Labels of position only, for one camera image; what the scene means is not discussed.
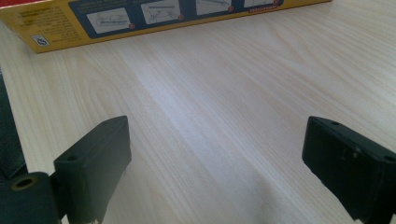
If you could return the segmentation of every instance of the black fabric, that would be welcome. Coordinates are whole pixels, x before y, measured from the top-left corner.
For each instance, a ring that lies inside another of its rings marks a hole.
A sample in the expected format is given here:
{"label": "black fabric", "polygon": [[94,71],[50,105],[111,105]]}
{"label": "black fabric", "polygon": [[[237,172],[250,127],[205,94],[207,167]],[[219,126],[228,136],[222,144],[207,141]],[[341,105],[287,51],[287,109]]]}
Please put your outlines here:
{"label": "black fabric", "polygon": [[0,70],[0,183],[27,174],[20,138]]}

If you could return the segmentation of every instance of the white illustration on box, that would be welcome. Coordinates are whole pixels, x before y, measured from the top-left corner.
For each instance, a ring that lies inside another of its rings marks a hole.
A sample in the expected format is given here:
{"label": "white illustration on box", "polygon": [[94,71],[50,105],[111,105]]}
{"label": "white illustration on box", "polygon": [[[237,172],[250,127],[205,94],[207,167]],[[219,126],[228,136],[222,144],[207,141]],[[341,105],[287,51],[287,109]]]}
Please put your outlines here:
{"label": "white illustration on box", "polygon": [[165,0],[142,5],[146,24],[177,20],[180,15],[178,0]]}
{"label": "white illustration on box", "polygon": [[263,6],[274,2],[275,0],[245,0],[245,7]]}
{"label": "white illustration on box", "polygon": [[125,8],[95,12],[87,17],[97,34],[127,29],[131,24]]}
{"label": "white illustration on box", "polygon": [[231,0],[196,0],[197,15],[228,11]]}

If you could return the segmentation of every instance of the box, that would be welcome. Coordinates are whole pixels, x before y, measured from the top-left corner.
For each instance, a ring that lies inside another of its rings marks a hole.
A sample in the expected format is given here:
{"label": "box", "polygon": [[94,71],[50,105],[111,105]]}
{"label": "box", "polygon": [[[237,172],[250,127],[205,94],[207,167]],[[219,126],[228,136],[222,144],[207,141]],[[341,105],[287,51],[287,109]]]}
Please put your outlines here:
{"label": "box", "polygon": [[2,0],[0,20],[34,52],[331,0]]}

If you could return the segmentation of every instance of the table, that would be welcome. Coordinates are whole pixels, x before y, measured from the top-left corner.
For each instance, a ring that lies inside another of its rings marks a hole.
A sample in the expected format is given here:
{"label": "table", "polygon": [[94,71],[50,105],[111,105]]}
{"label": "table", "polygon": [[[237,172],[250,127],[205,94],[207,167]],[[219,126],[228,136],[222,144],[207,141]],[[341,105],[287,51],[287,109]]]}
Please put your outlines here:
{"label": "table", "polygon": [[127,115],[133,159],[105,223],[355,223],[304,165],[305,126],[396,149],[394,8],[334,0],[43,54],[1,24],[29,171]]}

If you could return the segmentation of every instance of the box side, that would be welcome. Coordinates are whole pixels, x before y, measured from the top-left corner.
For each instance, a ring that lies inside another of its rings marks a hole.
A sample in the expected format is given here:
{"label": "box side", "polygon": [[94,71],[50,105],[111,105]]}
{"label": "box side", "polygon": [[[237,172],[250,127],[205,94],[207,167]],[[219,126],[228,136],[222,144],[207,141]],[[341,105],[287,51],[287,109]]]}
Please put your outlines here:
{"label": "box side", "polygon": [[45,52],[329,1],[49,0],[0,8],[0,20]]}

